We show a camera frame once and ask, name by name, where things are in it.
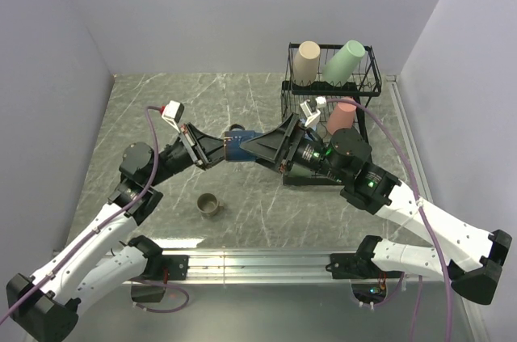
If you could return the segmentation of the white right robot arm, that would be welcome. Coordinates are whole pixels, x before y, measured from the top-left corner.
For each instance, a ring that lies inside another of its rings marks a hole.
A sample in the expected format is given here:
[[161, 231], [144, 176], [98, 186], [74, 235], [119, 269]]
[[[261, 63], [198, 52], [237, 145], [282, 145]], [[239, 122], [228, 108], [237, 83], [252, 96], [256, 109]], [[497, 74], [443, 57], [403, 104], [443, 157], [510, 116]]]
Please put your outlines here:
[[284, 172], [298, 165], [341, 185], [357, 209], [394, 222], [426, 247], [369, 235], [355, 253], [360, 274], [408, 272], [446, 281], [461, 297], [489, 305], [498, 287], [512, 237], [471, 226], [413, 192], [369, 159], [371, 146], [355, 129], [339, 129], [326, 145], [313, 140], [295, 115], [268, 133], [239, 145], [257, 163]]

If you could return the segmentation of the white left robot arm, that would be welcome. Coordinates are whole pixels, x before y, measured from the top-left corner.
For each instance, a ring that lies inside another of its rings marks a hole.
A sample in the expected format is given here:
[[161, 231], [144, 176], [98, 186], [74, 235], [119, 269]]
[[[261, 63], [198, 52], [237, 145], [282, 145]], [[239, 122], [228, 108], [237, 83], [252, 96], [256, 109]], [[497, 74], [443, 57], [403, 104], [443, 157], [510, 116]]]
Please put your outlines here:
[[7, 283], [8, 317], [37, 341], [63, 341], [80, 314], [118, 285], [163, 278], [173, 264], [143, 235], [109, 260], [103, 257], [156, 209], [163, 197], [156, 185], [192, 165], [203, 170], [217, 165], [224, 158], [223, 145], [222, 139], [186, 124], [163, 151], [144, 142], [128, 146], [119, 184], [86, 229], [45, 266]]

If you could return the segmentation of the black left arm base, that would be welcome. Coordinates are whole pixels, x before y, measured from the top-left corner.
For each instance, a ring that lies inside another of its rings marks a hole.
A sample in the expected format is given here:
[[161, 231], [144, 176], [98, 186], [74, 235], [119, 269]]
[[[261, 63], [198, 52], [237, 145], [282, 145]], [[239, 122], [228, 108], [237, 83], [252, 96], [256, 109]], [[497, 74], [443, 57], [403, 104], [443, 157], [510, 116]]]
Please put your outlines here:
[[162, 269], [164, 281], [185, 281], [189, 267], [188, 255], [164, 255], [162, 257]]

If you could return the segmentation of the pink plastic tumbler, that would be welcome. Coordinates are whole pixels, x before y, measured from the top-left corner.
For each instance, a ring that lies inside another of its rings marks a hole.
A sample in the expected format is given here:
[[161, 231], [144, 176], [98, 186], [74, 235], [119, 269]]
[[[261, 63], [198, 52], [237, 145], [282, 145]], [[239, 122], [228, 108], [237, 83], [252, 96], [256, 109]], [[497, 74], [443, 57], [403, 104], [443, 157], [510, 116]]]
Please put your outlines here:
[[352, 103], [337, 102], [326, 122], [327, 131], [333, 135], [339, 129], [351, 129], [355, 122], [356, 106]]

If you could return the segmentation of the aluminium mounting rail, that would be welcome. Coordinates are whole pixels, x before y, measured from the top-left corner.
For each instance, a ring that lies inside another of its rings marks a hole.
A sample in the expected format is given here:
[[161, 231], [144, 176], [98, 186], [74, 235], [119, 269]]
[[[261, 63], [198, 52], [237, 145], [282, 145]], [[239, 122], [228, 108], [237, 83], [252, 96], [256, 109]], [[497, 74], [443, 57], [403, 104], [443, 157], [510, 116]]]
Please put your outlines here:
[[185, 281], [127, 280], [63, 341], [473, 341], [466, 301], [408, 272], [334, 280], [331, 253], [172, 251]]

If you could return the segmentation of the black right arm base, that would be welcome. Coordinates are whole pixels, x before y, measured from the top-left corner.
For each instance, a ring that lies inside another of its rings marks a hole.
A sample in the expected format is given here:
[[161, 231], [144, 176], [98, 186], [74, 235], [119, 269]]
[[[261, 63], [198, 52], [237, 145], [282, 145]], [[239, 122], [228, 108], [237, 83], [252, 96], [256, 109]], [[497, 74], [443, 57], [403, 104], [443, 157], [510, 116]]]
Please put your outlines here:
[[332, 253], [325, 270], [334, 280], [367, 280], [381, 277], [384, 273], [372, 262], [370, 255]]

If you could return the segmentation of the beige plastic tumbler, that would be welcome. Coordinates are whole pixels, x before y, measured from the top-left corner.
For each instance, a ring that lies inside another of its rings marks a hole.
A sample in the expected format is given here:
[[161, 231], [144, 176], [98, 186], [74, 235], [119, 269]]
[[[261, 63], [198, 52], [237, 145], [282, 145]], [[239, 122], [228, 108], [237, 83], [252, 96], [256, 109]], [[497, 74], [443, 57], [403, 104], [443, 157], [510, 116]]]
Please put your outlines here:
[[308, 86], [318, 73], [321, 49], [311, 40], [300, 44], [292, 62], [292, 80], [298, 86]]

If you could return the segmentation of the large green plastic tumbler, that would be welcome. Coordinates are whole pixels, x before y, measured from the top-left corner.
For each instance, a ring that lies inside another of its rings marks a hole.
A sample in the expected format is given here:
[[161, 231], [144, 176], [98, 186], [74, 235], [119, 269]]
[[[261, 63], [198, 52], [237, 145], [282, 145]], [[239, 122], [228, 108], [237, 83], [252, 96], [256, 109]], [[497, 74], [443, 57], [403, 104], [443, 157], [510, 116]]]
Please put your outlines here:
[[357, 40], [349, 40], [324, 65], [322, 80], [333, 85], [345, 84], [354, 73], [364, 55], [365, 47]]

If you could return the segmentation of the dark blue ceramic mug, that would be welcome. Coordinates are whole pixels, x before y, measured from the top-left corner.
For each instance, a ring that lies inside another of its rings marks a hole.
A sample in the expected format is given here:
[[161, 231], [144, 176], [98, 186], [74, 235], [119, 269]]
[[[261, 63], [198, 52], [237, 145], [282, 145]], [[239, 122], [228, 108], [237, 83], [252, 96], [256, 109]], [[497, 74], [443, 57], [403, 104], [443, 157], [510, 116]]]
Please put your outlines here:
[[232, 124], [223, 135], [223, 152], [226, 162], [246, 163], [254, 162], [256, 157], [241, 148], [241, 144], [252, 138], [262, 136], [263, 133], [245, 129], [242, 125]]

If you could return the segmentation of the olive ceramic mug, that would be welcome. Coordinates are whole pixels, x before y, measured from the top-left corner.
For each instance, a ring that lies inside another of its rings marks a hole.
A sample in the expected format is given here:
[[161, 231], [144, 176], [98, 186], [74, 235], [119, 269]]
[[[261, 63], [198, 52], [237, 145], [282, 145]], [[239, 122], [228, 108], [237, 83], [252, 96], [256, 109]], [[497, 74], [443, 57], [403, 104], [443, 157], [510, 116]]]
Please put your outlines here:
[[203, 193], [196, 201], [196, 208], [203, 218], [215, 217], [224, 209], [224, 204], [212, 193]]

